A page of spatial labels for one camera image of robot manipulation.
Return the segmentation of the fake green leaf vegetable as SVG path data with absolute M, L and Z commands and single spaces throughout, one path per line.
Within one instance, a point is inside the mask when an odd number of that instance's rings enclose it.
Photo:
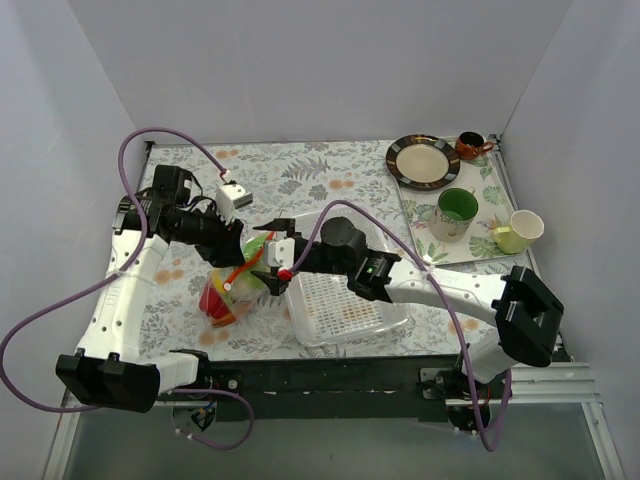
M 246 262 L 251 261 L 263 247 L 267 240 L 268 233 L 262 233 L 250 237 L 242 247 L 242 253 Z

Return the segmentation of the clear zip top bag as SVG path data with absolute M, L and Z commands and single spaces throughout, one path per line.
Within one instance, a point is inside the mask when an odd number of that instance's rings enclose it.
M 275 232 L 269 232 L 265 243 L 274 236 Z M 207 280 L 223 295 L 237 318 L 236 322 L 249 313 L 258 298 L 267 290 L 267 287 L 251 274 L 252 271 L 269 271 L 263 259 L 265 243 L 251 261 L 245 261 L 245 264 L 239 267 L 213 268 Z

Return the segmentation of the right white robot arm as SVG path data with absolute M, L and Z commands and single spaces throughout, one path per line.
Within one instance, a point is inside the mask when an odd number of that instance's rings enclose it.
M 464 346 L 463 365 L 452 373 L 453 387 L 464 397 L 479 395 L 516 364 L 544 368 L 552 362 L 564 307 L 528 267 L 484 275 L 417 265 L 370 248 L 365 233 L 346 217 L 324 221 L 310 238 L 297 232 L 292 218 L 261 228 L 285 235 L 266 243 L 269 269 L 258 276 L 273 295 L 282 294 L 299 272 L 338 275 L 368 301 L 438 307 L 493 326 L 493 334 Z

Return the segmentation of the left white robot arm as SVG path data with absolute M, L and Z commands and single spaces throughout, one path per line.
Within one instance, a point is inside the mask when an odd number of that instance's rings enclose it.
M 60 356 L 56 364 L 58 378 L 82 404 L 147 412 L 159 395 L 175 388 L 193 400 L 211 392 L 204 353 L 180 349 L 144 360 L 139 350 L 148 296 L 171 244 L 193 246 L 216 268 L 245 262 L 244 225 L 236 212 L 252 203 L 252 193 L 227 180 L 199 210 L 191 194 L 197 183 L 186 169 L 160 165 L 150 187 L 119 202 L 107 272 L 111 281 L 75 353 Z

